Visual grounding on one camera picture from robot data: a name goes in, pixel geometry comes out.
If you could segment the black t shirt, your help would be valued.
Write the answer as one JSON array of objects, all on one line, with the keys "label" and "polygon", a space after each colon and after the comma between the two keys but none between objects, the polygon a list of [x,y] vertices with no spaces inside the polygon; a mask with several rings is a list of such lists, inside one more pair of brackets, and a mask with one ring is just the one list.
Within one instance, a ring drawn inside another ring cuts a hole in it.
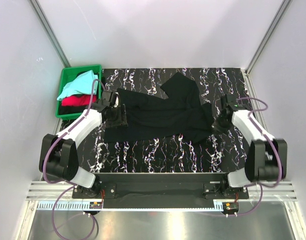
[{"label": "black t shirt", "polygon": [[118,88],[127,125],[106,127],[104,141],[135,142],[182,134],[186,140],[198,143],[213,134],[212,105],[200,102],[194,80],[177,72],[161,85],[161,90],[166,99]]}]

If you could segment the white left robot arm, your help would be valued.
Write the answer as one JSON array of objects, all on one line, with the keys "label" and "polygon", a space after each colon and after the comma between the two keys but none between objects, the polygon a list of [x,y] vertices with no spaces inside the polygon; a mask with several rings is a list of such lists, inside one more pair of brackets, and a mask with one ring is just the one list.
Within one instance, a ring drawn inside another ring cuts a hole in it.
[{"label": "white left robot arm", "polygon": [[79,166],[77,149],[95,129],[127,126],[126,107],[120,95],[110,90],[103,91],[96,102],[91,102],[72,124],[57,134],[47,134],[42,140],[39,170],[49,184],[66,181],[83,187],[90,198],[100,194],[101,186],[95,174]]}]

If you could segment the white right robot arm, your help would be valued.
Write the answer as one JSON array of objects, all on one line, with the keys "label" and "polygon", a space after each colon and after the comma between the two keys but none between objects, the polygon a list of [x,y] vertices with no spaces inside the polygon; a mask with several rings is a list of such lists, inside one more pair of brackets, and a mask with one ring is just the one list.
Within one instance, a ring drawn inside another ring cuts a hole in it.
[{"label": "white right robot arm", "polygon": [[236,127],[249,145],[245,166],[226,174],[220,185],[220,194],[231,198],[238,188],[259,184],[275,188],[286,177],[288,145],[284,139],[268,133],[254,117],[256,110],[249,110],[238,103],[246,98],[224,95],[220,98],[221,112],[212,124],[213,132],[226,134]]}]

